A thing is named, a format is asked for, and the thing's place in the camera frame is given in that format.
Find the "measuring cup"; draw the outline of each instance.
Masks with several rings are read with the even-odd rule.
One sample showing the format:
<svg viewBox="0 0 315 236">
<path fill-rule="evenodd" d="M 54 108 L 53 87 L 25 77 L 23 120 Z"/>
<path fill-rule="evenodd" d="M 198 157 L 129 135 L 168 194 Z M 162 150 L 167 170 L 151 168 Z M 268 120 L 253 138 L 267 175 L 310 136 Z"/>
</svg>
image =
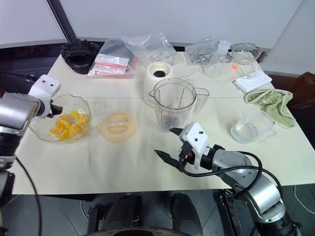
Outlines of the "measuring cup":
<svg viewBox="0 0 315 236">
<path fill-rule="evenodd" d="M 232 137 L 243 144 L 249 144 L 255 140 L 264 141 L 268 137 L 276 135 L 273 130 L 275 122 L 268 113 L 258 109 L 242 112 L 240 120 L 232 127 Z"/>
<path fill-rule="evenodd" d="M 158 82 L 149 95 L 155 103 L 158 126 L 169 131 L 171 128 L 183 127 L 193 106 L 193 112 L 198 114 L 209 92 L 205 88 L 194 88 L 184 80 L 168 78 Z"/>
</svg>

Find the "black pole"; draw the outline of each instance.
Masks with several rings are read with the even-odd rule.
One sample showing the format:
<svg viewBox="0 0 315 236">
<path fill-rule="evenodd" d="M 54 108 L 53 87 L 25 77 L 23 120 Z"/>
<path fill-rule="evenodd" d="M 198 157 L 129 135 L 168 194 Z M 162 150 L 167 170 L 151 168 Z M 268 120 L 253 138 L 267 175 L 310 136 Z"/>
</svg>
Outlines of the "black pole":
<svg viewBox="0 0 315 236">
<path fill-rule="evenodd" d="M 68 21 L 67 16 L 63 10 L 63 6 L 59 0 L 47 0 L 57 22 L 63 31 L 64 36 L 68 40 L 68 43 L 75 43 L 77 41 L 77 37 Z"/>
</svg>

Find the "glass bowl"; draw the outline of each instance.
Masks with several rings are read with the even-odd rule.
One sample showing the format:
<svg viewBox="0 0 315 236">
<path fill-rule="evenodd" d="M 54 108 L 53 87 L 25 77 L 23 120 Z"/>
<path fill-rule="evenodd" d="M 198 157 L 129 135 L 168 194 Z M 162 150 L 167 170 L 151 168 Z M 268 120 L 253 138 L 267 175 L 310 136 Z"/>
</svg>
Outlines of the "glass bowl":
<svg viewBox="0 0 315 236">
<path fill-rule="evenodd" d="M 258 59 L 261 49 L 253 43 L 237 43 L 231 46 L 233 61 L 241 65 L 248 65 Z"/>
<path fill-rule="evenodd" d="M 53 118 L 46 117 L 44 119 L 33 119 L 29 125 L 30 129 L 37 135 L 39 139 L 48 142 L 72 143 L 82 138 L 91 126 L 91 111 L 88 103 L 82 97 L 74 97 L 70 94 L 56 97 L 53 100 L 54 105 L 63 107 L 63 112 L 60 115 L 54 116 Z M 90 119 L 87 125 L 80 132 L 65 140 L 59 140 L 59 135 L 51 134 L 50 129 L 55 126 L 58 118 L 61 115 L 68 115 L 71 110 L 76 110 L 81 114 L 88 115 Z"/>
</svg>

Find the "table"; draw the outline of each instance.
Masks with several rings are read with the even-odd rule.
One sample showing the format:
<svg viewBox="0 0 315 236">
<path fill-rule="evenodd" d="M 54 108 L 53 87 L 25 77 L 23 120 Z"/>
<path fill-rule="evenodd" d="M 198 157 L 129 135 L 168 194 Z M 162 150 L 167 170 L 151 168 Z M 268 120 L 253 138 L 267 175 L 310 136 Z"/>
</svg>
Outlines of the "table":
<svg viewBox="0 0 315 236">
<path fill-rule="evenodd" d="M 17 155 L 39 194 L 228 188 L 216 176 L 188 177 L 154 153 L 154 149 L 160 149 L 177 158 L 182 143 L 176 135 L 157 128 L 154 109 L 142 99 L 141 75 L 128 80 L 91 79 L 73 72 L 59 57 L 49 76 L 62 82 L 59 94 L 79 95 L 88 102 L 93 124 L 113 111 L 126 110 L 135 115 L 137 129 L 128 141 L 120 144 L 106 141 L 92 128 L 82 139 L 63 145 L 41 141 L 27 130 Z M 227 150 L 256 154 L 264 168 L 275 174 L 283 185 L 315 182 L 315 151 L 298 125 L 293 129 L 276 126 L 275 137 L 265 142 L 240 144 L 231 137 L 230 129 L 241 111 L 259 106 L 246 104 L 244 94 L 233 84 L 223 85 L 201 74 L 189 82 L 207 88 L 212 95 L 201 113 L 187 121 L 201 124 L 211 146 L 218 144 Z M 32 194 L 31 185 L 17 163 L 11 170 L 16 175 L 13 193 Z M 193 166 L 188 170 L 197 172 Z"/>
</svg>

